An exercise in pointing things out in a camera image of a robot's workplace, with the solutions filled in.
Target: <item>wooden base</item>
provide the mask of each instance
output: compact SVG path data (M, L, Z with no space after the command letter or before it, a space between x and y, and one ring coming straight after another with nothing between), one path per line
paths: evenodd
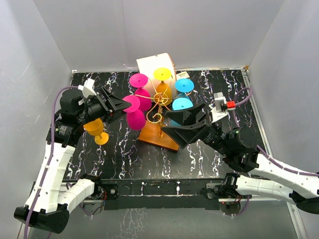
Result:
M167 148L175 152L178 151L178 145L167 134L161 131L159 123L146 121L146 125L142 128L139 136L139 141Z

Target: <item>black marble table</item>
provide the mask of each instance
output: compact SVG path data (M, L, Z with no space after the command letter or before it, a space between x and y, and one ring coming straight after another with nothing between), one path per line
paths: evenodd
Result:
M133 94L129 78L136 72L76 73L72 85L83 85L88 78L95 80L95 87L104 86L117 97ZM222 92L227 101L245 87L240 70L188 71L195 84L190 98L194 105L213 103L213 93ZM263 147L262 138L250 102L236 109L240 125L252 127ZM235 127L234 119L223 119L226 132ZM178 152L138 141L139 131L128 127L125 117L105 125L109 142L99 146L87 133L79 140L76 151L68 165L64 179L78 179L84 173L100 175L102 179L189 179L223 178L232 170L222 161L214 149L198 141Z

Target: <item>gray floor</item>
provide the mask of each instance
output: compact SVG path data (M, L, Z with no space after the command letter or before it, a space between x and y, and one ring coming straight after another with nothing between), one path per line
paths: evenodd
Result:
M32 239L47 233L33 230ZM285 202L253 201L232 219L204 209L127 209L103 211L93 220L76 209L66 229L50 239L296 239Z

